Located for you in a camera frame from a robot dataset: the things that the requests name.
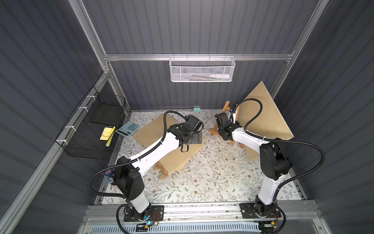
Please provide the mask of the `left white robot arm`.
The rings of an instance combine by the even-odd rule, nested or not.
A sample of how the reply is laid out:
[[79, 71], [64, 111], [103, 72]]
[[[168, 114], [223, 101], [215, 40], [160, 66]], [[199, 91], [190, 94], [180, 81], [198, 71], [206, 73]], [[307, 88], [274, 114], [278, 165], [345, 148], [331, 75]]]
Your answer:
[[[168, 126], [167, 116], [170, 113], [181, 116], [185, 121]], [[151, 212], [151, 204], [144, 194], [143, 176], [168, 153], [184, 146], [189, 149], [203, 128], [203, 122], [193, 115], [183, 116], [175, 111], [167, 111], [163, 115], [163, 134], [160, 139], [129, 159], [121, 157], [117, 160], [117, 165], [134, 161], [114, 169], [113, 183], [143, 219]]]

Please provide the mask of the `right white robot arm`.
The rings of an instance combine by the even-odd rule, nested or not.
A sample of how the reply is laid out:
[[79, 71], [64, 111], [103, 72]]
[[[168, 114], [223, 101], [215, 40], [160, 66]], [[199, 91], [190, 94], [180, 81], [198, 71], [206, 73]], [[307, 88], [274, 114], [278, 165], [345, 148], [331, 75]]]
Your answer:
[[224, 140], [239, 142], [259, 154], [264, 179], [260, 192], [256, 196], [254, 209], [258, 217], [267, 217], [272, 210], [276, 209], [278, 186], [285, 181], [285, 176], [288, 174], [292, 163], [283, 154], [282, 146], [279, 143], [267, 141], [263, 137], [253, 136], [251, 132], [245, 130], [241, 125], [233, 124], [226, 113], [215, 115], [215, 120], [219, 135]]

